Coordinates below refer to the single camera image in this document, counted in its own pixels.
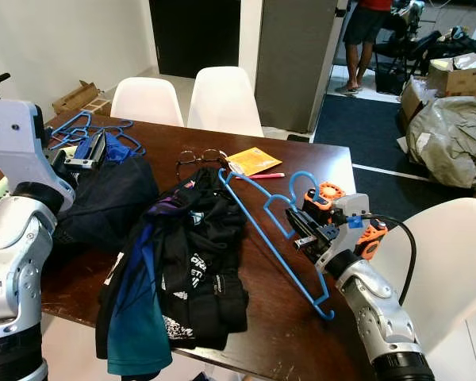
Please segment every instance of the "gray door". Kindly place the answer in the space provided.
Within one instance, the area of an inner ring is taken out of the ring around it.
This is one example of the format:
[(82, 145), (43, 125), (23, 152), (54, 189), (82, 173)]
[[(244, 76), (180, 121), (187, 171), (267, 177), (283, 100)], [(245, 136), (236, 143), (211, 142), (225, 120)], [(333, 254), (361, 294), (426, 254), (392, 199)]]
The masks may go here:
[(304, 133), (336, 0), (264, 0), (255, 99), (261, 125)]

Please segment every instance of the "chair backrest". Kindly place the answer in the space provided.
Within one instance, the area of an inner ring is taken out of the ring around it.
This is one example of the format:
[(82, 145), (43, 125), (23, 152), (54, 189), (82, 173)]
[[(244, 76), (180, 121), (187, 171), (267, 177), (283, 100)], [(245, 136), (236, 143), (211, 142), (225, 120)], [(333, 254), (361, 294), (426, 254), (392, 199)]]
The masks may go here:
[(111, 116), (183, 127), (175, 88), (165, 79), (131, 77), (121, 81)]
[(198, 72), (187, 127), (263, 137), (254, 93), (240, 67), (207, 67)]
[[(430, 352), (476, 310), (476, 198), (445, 202), (408, 219), (417, 246), (404, 307)], [(386, 234), (370, 262), (400, 294), (409, 264), (403, 230)]]

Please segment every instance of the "wooden table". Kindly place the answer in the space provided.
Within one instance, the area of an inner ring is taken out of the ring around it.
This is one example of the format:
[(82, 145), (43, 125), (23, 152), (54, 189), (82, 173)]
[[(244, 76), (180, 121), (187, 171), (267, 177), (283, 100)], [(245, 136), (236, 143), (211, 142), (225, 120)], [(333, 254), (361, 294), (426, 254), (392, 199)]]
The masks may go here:
[[(57, 127), (73, 115), (58, 116), (50, 124)], [(116, 123), (98, 116), (94, 117), (94, 122)], [(283, 171), (288, 176), (262, 181), (272, 194), (287, 194), (289, 176), (299, 170), (311, 171), (320, 181), (336, 183), (347, 193), (355, 192), (348, 148), (139, 122), (129, 133), (147, 148), (145, 158), (151, 164), (162, 191), (177, 183), (175, 162), (183, 150), (202, 152), (207, 148), (218, 148), (231, 155), (258, 147), (282, 160), (283, 163), (271, 171)], [(314, 266), (301, 253), (295, 252), (291, 242), (283, 239), (267, 219), (262, 210), (265, 198), (245, 182), (234, 181), (233, 186), (314, 294), (320, 292)], [(308, 182), (301, 181), (298, 194), (306, 191), (308, 186)], [(277, 215), (282, 216), (282, 205), (276, 208)], [(334, 309), (336, 318), (324, 321), (250, 224), (243, 240), (241, 258), (240, 278), (250, 294), (248, 331), (230, 334), (224, 351), (196, 348), (177, 352), (266, 379), (374, 379), (356, 332), (355, 320), (344, 299), (334, 289), (333, 281), (328, 280), (332, 297), (323, 308)], [(97, 249), (78, 253), (53, 252), (42, 278), (43, 311), (95, 326), (98, 292), (115, 259), (115, 255)]]

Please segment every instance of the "eyeglasses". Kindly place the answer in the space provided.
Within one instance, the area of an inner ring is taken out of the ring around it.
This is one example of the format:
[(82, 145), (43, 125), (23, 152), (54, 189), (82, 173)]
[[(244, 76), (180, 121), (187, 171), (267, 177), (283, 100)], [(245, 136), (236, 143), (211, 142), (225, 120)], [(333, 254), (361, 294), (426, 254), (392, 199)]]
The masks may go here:
[(180, 166), (184, 164), (217, 162), (222, 168), (225, 169), (227, 167), (227, 161), (225, 158), (228, 156), (225, 154), (225, 152), (222, 152), (218, 149), (206, 149), (199, 157), (193, 151), (182, 151), (178, 157), (178, 161), (176, 162), (176, 177), (179, 181), (181, 181), (179, 169)]

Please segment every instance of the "black cable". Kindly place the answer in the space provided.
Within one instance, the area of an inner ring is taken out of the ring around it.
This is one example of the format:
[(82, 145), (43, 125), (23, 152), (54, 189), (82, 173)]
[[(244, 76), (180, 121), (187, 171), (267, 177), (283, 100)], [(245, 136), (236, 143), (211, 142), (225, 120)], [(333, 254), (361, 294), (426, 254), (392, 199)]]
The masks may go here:
[(397, 220), (396, 218), (384, 216), (382, 214), (366, 214), (362, 216), (364, 220), (371, 220), (371, 219), (378, 219), (382, 221), (392, 222), (397, 226), (400, 226), (407, 234), (409, 238), (409, 242), (411, 243), (411, 259), (409, 260), (409, 268), (407, 270), (407, 275), (405, 276), (404, 287), (402, 288), (402, 292), (400, 294), (400, 298), (398, 302), (400, 305), (404, 303), (405, 296), (407, 295), (407, 291), (409, 290), (409, 285), (411, 284), (411, 278), (413, 277), (414, 272), (414, 265), (416, 264), (416, 242), (414, 240), (414, 236), (409, 230), (409, 228), (404, 224), (404, 222)]

